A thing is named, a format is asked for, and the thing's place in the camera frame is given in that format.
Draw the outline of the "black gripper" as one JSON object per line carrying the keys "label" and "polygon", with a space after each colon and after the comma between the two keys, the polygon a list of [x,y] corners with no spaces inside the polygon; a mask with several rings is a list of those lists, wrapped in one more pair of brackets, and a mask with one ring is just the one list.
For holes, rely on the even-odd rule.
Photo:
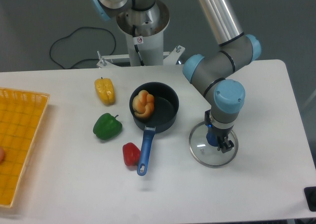
{"label": "black gripper", "polygon": [[227,138],[234,122],[221,123],[213,118],[211,110],[207,110],[204,113],[204,123],[207,126],[206,140],[208,143],[218,143],[217,150],[222,153],[234,148],[234,143]]}

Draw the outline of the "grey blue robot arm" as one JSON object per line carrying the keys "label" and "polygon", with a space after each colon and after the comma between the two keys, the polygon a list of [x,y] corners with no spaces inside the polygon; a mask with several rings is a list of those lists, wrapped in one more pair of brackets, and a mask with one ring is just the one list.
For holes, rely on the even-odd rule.
{"label": "grey blue robot arm", "polygon": [[[159,0],[91,0],[105,20],[115,18],[125,33],[131,66],[163,63],[163,32],[170,16]],[[261,54],[261,45],[253,35],[246,35],[228,0],[199,0],[220,47],[210,59],[191,56],[183,66],[187,80],[210,103],[205,114],[207,141],[221,152],[235,143],[228,139],[244,102],[244,88],[228,77]]]}

